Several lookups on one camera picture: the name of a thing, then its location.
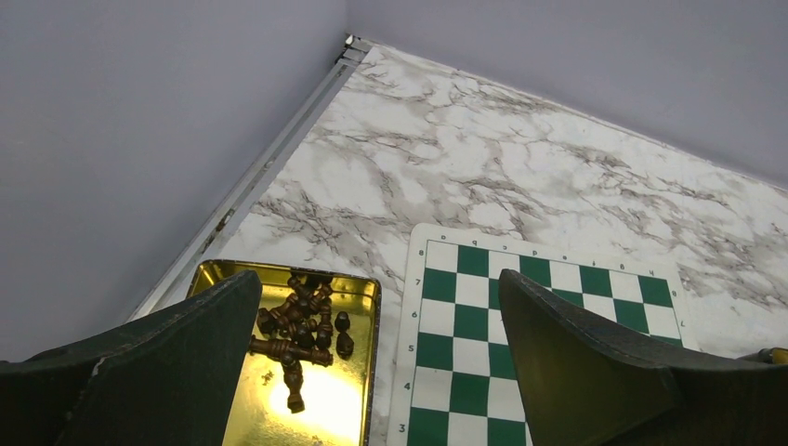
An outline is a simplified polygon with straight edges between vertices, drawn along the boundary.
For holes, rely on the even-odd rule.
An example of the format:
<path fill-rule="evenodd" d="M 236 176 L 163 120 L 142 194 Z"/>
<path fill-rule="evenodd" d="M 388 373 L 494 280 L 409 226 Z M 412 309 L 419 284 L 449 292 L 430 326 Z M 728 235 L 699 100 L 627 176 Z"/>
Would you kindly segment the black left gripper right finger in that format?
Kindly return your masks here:
<path fill-rule="evenodd" d="M 787 368 L 630 330 L 512 270 L 498 299 L 536 445 L 783 445 Z"/>

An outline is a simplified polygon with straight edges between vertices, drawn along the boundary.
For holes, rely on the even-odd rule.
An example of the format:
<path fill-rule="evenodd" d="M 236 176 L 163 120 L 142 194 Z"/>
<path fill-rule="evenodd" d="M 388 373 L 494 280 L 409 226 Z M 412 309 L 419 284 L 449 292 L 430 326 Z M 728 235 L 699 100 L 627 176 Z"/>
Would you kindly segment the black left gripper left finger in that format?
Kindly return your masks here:
<path fill-rule="evenodd" d="M 218 445 L 261 298 L 250 270 L 171 307 L 1 365 L 5 445 Z"/>

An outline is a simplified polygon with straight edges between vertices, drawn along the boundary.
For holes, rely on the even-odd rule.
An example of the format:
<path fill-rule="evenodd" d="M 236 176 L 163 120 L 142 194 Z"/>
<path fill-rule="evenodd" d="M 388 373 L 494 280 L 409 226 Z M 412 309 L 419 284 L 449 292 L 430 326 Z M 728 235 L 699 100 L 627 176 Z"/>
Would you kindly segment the gold tin with light pieces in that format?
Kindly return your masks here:
<path fill-rule="evenodd" d="M 787 364 L 787 348 L 762 348 L 756 353 L 751 353 L 741 357 L 743 361 L 753 361 L 767 364 Z"/>

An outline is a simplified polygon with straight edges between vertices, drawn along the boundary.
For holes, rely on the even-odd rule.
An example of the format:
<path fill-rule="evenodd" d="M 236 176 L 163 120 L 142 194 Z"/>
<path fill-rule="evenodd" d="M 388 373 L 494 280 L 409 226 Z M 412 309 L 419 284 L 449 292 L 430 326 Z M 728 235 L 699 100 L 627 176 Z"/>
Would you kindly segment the green white chess board mat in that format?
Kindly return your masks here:
<path fill-rule="evenodd" d="M 674 266 L 421 223 L 407 254 L 388 444 L 530 443 L 498 302 L 505 269 L 644 335 L 698 346 Z"/>

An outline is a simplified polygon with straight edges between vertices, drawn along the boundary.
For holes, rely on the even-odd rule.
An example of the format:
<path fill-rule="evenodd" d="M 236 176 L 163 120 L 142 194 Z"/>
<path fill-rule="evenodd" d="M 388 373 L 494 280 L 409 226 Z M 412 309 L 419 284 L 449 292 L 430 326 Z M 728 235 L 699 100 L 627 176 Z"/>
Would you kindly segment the pile of dark chess pieces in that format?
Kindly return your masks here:
<path fill-rule="evenodd" d="M 345 361 L 355 350 L 348 313 L 333 311 L 333 281 L 330 275 L 293 272 L 286 281 L 290 294 L 283 302 L 257 311 L 256 328 L 263 337 L 252 336 L 248 351 L 281 365 L 291 413 L 305 410 L 301 394 L 304 361 L 329 367 L 334 363 L 330 348 Z"/>

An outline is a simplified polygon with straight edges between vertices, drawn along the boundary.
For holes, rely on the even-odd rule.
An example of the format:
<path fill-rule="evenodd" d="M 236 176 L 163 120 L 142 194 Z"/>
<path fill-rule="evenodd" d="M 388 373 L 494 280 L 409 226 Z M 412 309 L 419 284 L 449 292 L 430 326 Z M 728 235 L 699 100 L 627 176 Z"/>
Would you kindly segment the gold tin with dark pieces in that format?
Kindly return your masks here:
<path fill-rule="evenodd" d="M 226 445 L 366 445 L 369 442 L 378 350 L 381 285 L 371 278 L 240 260 L 206 260 L 190 283 L 189 295 L 243 271 L 261 282 L 258 306 L 273 308 L 290 294 L 293 272 L 334 278 L 333 311 L 344 310 L 355 350 L 348 360 L 334 353 L 329 367 L 302 363 L 305 410 L 291 413 L 281 365 L 247 351 L 223 442 Z"/>

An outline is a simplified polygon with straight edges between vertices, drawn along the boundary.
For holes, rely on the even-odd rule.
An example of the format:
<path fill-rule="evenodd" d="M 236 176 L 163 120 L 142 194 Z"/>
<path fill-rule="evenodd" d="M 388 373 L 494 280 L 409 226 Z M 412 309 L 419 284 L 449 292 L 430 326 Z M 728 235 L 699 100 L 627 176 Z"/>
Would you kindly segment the aluminium table edge rail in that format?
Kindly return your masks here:
<path fill-rule="evenodd" d="M 189 285 L 194 271 L 206 259 L 216 257 L 228 243 L 249 213 L 252 204 L 261 197 L 282 171 L 301 141 L 372 47 L 373 43 L 366 39 L 355 35 L 348 36 L 331 70 L 321 79 L 281 133 L 246 170 L 163 278 L 132 312 L 128 318 L 130 321 L 142 318 L 184 298 L 184 289 Z"/>

